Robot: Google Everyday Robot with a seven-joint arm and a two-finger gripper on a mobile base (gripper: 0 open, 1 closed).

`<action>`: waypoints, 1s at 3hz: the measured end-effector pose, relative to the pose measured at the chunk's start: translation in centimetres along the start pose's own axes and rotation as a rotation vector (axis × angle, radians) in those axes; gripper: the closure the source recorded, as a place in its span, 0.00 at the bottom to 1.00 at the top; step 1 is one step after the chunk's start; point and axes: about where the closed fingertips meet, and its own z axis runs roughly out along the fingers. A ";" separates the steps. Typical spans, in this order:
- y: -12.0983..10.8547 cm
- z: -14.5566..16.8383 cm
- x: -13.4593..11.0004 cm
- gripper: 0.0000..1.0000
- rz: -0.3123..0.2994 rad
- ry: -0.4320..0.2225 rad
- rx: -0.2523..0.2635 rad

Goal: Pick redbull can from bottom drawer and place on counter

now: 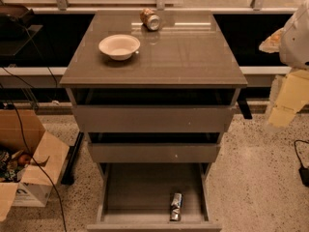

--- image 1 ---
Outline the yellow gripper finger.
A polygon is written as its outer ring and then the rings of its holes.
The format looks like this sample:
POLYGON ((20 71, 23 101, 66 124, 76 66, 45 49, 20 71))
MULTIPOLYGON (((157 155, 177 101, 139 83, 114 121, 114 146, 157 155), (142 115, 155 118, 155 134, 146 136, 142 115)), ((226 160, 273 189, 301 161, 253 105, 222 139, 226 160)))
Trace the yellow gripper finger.
POLYGON ((259 50, 265 53, 276 53, 280 52, 283 49, 282 46, 282 36, 284 29, 280 28, 267 37, 259 45, 259 50))
POLYGON ((267 122, 275 128, 287 127, 309 102, 309 72, 298 70, 275 76, 269 101, 267 122))

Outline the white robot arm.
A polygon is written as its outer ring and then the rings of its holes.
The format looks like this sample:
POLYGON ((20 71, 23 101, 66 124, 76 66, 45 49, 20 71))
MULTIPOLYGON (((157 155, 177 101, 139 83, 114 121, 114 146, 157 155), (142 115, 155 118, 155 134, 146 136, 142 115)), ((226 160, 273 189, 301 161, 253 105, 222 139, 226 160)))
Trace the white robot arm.
POLYGON ((298 7, 282 28, 266 38, 259 50, 278 52, 280 61, 292 68, 284 77, 275 77, 267 108, 267 123, 285 128, 309 102, 309 0, 298 7))

